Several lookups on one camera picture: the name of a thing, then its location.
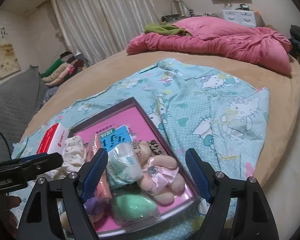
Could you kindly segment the white floral scrunchie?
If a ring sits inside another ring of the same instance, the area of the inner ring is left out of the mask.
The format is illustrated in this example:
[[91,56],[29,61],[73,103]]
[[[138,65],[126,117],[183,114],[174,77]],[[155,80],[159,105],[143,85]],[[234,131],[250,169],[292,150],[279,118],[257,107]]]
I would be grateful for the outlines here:
[[78,172],[83,166],[85,146],[80,136],[66,139],[62,158],[63,164],[61,167],[46,173],[52,180],[63,179],[72,172]]

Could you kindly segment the purple plush toy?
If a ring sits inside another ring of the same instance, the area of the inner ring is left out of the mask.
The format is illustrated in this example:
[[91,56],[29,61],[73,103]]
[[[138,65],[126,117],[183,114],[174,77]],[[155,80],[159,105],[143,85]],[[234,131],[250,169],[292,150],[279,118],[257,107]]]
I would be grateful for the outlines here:
[[[104,216],[104,211],[107,206],[108,206],[107,203],[98,203],[95,197],[90,198],[84,204],[84,208],[92,224],[96,223]],[[61,220],[62,228],[65,229],[66,231],[71,231],[70,223],[66,215],[66,212],[63,212],[60,215],[60,220]]]

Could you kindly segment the green patterned tissue packet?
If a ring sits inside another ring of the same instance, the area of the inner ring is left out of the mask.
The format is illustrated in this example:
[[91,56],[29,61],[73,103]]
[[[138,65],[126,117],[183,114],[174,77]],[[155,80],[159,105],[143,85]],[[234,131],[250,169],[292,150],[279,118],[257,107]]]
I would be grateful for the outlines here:
[[133,184],[142,177],[142,168],[131,142],[122,142],[108,152],[106,175],[111,190]]

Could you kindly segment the beige teddy bear pink bow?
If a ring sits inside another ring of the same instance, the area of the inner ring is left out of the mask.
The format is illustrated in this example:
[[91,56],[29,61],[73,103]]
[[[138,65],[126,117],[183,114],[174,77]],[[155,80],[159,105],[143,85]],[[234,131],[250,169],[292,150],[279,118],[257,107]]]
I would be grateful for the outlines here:
[[139,187],[161,206],[173,204],[185,191],[185,179],[174,157],[167,154],[156,140],[133,143],[133,150],[142,168]]

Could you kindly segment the green mint tissue packet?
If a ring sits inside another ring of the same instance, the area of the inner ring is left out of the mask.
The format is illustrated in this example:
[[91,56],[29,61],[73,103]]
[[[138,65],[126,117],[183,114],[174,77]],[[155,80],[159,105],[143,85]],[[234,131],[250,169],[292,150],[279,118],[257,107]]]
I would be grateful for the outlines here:
[[139,194],[122,194],[112,199],[111,213],[116,224],[125,225],[155,217],[159,210],[151,198]]

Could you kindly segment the red tissue pack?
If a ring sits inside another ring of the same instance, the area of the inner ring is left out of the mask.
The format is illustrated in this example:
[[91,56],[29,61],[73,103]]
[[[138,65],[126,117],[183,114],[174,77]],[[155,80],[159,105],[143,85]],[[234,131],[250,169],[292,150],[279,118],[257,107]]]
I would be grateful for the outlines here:
[[69,130],[62,124],[52,125],[44,134],[36,154],[41,153],[59,153],[64,150],[65,141],[68,138]]

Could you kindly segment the shallow tray with pink book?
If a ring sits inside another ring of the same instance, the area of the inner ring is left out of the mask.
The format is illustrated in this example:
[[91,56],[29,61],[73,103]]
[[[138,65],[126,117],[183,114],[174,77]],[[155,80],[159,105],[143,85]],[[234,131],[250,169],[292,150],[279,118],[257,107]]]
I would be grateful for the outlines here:
[[118,225],[115,223],[111,213],[111,201],[122,194],[139,194],[155,200],[151,195],[143,191],[137,182],[111,190],[111,200],[104,211],[104,216],[94,226],[101,238],[110,238],[126,233],[142,231],[146,228],[161,226],[163,222],[173,222],[177,215],[187,211],[196,202],[194,184],[170,146],[159,132],[161,124],[159,119],[153,115],[147,115],[139,103],[134,99],[127,99],[105,111],[98,113],[81,124],[70,129],[70,136],[80,136],[87,150],[90,135],[96,133],[101,141],[101,148],[109,152],[122,142],[156,140],[167,154],[174,157],[179,165],[179,172],[185,179],[185,191],[176,196],[173,204],[161,206],[158,203],[159,214],[155,217],[140,220],[135,223]]

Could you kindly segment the Hello Kitty blue bedsheet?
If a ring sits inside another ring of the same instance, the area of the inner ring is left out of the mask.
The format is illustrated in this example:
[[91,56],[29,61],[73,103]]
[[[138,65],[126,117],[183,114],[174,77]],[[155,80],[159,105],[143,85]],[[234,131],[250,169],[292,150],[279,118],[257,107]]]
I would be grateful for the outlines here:
[[269,92],[215,68],[165,59],[76,101],[13,146],[14,158],[33,155],[48,127],[68,128],[128,98],[135,98],[182,164],[185,151],[234,179],[248,176],[266,136]]

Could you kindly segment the grey quilted sofa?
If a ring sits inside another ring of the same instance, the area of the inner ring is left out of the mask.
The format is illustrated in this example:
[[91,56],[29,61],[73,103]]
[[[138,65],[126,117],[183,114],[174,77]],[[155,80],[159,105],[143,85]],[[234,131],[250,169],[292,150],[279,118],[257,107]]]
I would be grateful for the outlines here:
[[38,67],[0,84],[0,162],[10,159],[13,144],[20,141],[48,90]]

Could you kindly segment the round beige mattress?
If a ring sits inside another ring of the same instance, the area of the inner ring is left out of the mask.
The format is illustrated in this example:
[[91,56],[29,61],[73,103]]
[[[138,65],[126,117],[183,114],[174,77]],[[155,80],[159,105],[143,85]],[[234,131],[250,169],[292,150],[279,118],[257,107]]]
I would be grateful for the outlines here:
[[63,83],[52,99],[32,118],[23,136],[32,135],[40,126],[76,100],[101,92],[116,81],[168,57],[187,64],[217,68],[250,83],[255,88],[269,89],[270,106],[266,141],[254,172],[254,176],[264,186],[286,151],[298,117],[300,64],[293,57],[290,58],[291,76],[286,77],[254,64],[220,56],[168,51],[127,55],[125,51],[121,51]]

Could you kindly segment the stack of folded blankets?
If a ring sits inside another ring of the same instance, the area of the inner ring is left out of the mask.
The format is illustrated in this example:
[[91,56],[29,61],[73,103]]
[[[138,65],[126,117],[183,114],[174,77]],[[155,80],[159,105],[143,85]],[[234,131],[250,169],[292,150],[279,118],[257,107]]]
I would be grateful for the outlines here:
[[47,87],[58,87],[87,66],[87,61],[82,54],[75,55],[70,51],[65,51],[39,76]]

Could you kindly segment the pink quilt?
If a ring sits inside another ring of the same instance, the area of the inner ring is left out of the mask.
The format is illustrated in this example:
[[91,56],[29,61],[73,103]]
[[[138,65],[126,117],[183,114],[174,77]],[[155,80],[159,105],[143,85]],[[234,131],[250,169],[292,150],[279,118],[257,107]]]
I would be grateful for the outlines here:
[[211,54],[261,65],[282,75],[292,72],[288,56],[292,44],[273,29],[250,28],[210,16],[186,18],[174,23],[174,27],[179,32],[176,35],[145,31],[130,41],[127,54],[146,51]]

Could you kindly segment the green cloth on quilt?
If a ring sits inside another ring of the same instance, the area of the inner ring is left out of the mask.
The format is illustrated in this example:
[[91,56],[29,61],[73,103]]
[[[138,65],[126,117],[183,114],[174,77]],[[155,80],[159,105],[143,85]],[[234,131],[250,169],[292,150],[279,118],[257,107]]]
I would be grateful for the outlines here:
[[157,33],[164,36],[178,35],[178,36],[190,36],[190,34],[182,28],[178,28],[172,24],[158,25],[158,24],[147,24],[144,30],[145,34]]

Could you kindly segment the white pleated curtain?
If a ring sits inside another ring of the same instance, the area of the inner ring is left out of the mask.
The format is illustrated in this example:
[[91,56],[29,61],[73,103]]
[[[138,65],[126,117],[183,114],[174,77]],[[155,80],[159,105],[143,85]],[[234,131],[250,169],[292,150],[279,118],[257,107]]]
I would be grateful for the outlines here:
[[158,16],[152,0],[50,0],[71,52],[90,64],[124,50]]

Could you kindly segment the dark clothes pile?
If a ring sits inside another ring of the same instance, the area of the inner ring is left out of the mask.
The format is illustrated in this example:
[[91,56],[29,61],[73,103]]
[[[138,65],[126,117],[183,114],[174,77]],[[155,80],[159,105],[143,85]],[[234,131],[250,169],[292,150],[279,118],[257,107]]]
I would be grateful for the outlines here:
[[291,25],[290,27],[290,42],[292,44],[292,50],[290,54],[294,57],[300,54],[300,27],[297,25]]

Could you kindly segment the white drawer cabinet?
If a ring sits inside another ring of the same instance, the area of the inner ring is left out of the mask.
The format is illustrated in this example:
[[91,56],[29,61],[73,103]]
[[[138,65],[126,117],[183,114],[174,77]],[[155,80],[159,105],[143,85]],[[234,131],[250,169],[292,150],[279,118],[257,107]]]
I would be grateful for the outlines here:
[[226,21],[238,23],[246,27],[257,27],[255,13],[246,10],[223,10]]

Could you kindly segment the cluttered side table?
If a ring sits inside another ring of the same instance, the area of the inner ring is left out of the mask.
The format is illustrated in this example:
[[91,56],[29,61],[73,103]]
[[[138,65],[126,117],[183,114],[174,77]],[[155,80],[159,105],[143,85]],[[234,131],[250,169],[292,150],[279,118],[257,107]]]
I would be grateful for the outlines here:
[[170,14],[164,15],[161,17],[162,23],[173,23],[178,20],[191,17],[200,17],[200,16],[211,16],[220,18],[221,15],[218,13],[205,12],[203,14],[197,14],[193,9],[190,9],[184,1],[182,0],[172,0],[170,3]]

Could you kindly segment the wall painting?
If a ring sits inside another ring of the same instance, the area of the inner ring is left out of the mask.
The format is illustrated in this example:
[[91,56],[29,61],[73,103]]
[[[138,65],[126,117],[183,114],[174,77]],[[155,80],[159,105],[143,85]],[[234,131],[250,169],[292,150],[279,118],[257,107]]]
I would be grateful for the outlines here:
[[4,26],[0,26],[0,80],[21,70]]

